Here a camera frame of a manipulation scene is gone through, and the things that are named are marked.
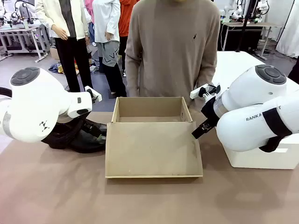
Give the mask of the person's left forearm beige sleeve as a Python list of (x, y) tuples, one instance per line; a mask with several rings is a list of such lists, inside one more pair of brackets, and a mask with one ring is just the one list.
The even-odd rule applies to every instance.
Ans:
[(195, 89), (205, 85), (212, 84), (212, 79), (215, 74), (217, 65), (217, 54), (214, 56), (208, 55), (202, 58), (198, 78), (195, 84)]

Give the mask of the person in orange hoodie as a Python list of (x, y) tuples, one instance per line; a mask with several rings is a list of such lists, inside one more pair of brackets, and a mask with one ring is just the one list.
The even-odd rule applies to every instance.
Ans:
[(139, 0), (120, 0), (121, 15), (120, 15), (120, 20), (119, 20), (119, 35), (120, 35), (119, 54), (121, 55), (122, 72), (123, 72), (124, 77), (126, 76), (125, 49), (126, 49), (127, 39), (128, 39), (130, 17), (131, 17), (131, 13), (133, 10), (133, 6), (138, 1)]

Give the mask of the white plastic storage bin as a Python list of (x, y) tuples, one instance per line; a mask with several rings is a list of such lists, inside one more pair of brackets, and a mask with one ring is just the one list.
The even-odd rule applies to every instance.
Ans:
[(234, 168), (293, 170), (299, 165), (299, 133), (282, 139), (277, 149), (271, 153), (258, 148), (246, 152), (224, 150)]

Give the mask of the person's right forearm beige sleeve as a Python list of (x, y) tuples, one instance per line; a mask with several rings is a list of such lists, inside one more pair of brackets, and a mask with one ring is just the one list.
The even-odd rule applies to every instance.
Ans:
[(127, 76), (127, 90), (130, 97), (139, 96), (139, 69), (142, 55), (139, 51), (135, 53), (131, 48), (126, 48), (125, 67)]

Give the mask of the person in beige sweater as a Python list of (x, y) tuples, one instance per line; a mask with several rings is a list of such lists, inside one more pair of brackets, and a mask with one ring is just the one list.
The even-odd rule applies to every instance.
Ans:
[(212, 0), (140, 0), (132, 10), (127, 47), (142, 55), (139, 97), (190, 99), (203, 57), (217, 54), (220, 12)]

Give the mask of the black stand pole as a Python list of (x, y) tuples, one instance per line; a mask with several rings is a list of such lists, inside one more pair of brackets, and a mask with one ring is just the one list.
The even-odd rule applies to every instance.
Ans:
[(242, 31), (241, 31), (241, 36), (240, 36), (240, 39), (239, 39), (238, 46), (235, 50), (236, 52), (240, 52), (242, 41), (243, 41), (243, 38), (244, 38), (244, 35), (245, 35), (246, 26), (247, 26), (248, 20), (250, 18), (250, 8), (252, 6), (253, 1), (254, 0), (249, 0), (248, 8), (247, 8), (246, 15), (245, 15), (245, 20), (244, 20)]

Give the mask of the mannequin white shirt grey shorts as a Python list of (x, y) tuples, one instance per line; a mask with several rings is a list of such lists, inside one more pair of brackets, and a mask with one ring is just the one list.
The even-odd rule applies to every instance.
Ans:
[(119, 0), (93, 0), (95, 43), (103, 71), (112, 94), (126, 97), (126, 87), (118, 65), (120, 35), (118, 23), (121, 15)]

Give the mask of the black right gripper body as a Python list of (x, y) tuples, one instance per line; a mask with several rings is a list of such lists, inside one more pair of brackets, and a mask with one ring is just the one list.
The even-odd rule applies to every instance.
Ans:
[(219, 109), (222, 106), (221, 97), (216, 97), (211, 94), (204, 94), (203, 99), (205, 104), (201, 109), (202, 114), (206, 117), (206, 120), (202, 123), (204, 126), (216, 126), (222, 112)]

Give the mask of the brown cardboard shoe box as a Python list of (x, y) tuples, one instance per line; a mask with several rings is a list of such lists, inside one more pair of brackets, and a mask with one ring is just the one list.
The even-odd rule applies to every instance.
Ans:
[(202, 177), (195, 128), (183, 97), (117, 98), (107, 125), (106, 178)]

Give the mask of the mannequin white jacket black trousers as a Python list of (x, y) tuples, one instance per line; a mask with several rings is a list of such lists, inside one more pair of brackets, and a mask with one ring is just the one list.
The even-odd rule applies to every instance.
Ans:
[(55, 46), (70, 92), (80, 92), (82, 85), (92, 87), (87, 45), (89, 30), (83, 0), (35, 0), (36, 15), (55, 39)]

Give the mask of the white frame lab desk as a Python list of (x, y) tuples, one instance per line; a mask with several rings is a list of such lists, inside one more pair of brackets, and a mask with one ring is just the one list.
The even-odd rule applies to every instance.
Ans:
[(42, 24), (0, 27), (0, 61), (13, 54), (37, 54), (35, 62), (45, 59), (50, 52), (47, 28)]

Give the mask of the pink garment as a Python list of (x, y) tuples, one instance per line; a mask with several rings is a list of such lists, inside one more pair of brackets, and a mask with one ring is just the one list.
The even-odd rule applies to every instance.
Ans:
[(94, 23), (94, 14), (93, 14), (93, 0), (85, 0), (85, 7), (91, 16), (92, 23)]

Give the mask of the white curtain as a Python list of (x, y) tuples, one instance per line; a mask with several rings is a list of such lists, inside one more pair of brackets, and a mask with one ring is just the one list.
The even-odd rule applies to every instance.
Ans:
[(299, 0), (294, 0), (276, 51), (289, 57), (299, 57)]

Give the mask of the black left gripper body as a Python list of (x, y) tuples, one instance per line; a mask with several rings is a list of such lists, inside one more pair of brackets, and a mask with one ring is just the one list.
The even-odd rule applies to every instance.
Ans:
[(69, 122), (70, 131), (91, 131), (94, 128), (94, 124), (87, 119), (89, 114), (84, 114), (82, 116), (74, 118)]

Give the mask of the brown top lab table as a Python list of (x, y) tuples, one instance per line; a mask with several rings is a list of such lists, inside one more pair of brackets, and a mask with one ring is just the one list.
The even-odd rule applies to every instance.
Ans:
[[(221, 22), (217, 50), (235, 51), (239, 43), (242, 27), (242, 22)], [(280, 26), (269, 22), (256, 24), (249, 22), (246, 26), (240, 51), (250, 52), (256, 50), (262, 30), (266, 29), (268, 32), (271, 32), (273, 28), (280, 28)]]

